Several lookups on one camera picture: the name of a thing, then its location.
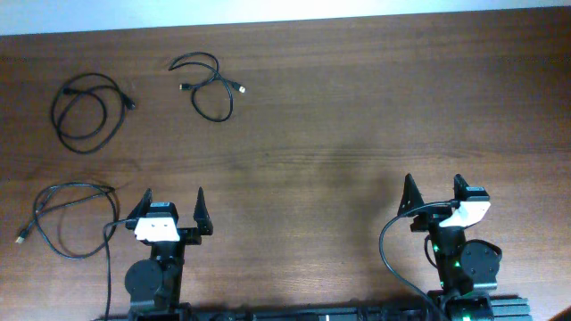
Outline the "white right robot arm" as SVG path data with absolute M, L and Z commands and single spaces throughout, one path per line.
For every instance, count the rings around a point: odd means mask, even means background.
M 458 174 L 453 198 L 424 202 L 412 177 L 404 178 L 398 214 L 412 218 L 410 230 L 427 233 L 442 290 L 431 301 L 449 320 L 493 320 L 489 292 L 497 288 L 502 252 L 494 244 L 468 240 L 465 230 L 479 223 L 491 207 L 482 186 L 471 186 Z

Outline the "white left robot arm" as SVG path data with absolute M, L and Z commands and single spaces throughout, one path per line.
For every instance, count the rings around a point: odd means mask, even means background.
M 192 308 L 180 301 L 185 249 L 213 234 L 213 224 L 200 188 L 194 206 L 193 227 L 178 226 L 172 202 L 154 202 L 148 189 L 129 213 L 126 228 L 151 249 L 150 257 L 134 263 L 125 275 L 130 295 L 129 320 L 191 320 Z

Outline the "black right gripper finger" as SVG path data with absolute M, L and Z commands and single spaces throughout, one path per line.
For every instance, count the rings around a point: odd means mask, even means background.
M 410 212 L 423 204 L 422 194 L 418 190 L 412 175 L 409 173 L 404 178 L 403 192 L 397 215 L 403 216 L 406 214 L 408 217 L 413 216 L 413 213 Z
M 469 184 L 466 182 L 461 174 L 456 174 L 453 178 L 454 183 L 454 198 L 467 199 Z

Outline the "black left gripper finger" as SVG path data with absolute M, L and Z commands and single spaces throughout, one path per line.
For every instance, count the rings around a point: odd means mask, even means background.
M 146 216 L 153 199 L 153 191 L 151 188 L 147 188 L 143 194 L 142 199 L 136 205 L 136 207 L 128 214 L 126 220 L 129 223 L 137 222 L 140 218 Z
M 213 234 L 213 224 L 206 207 L 204 191 L 202 187 L 198 189 L 193 219 L 196 222 L 197 228 L 201 235 Z

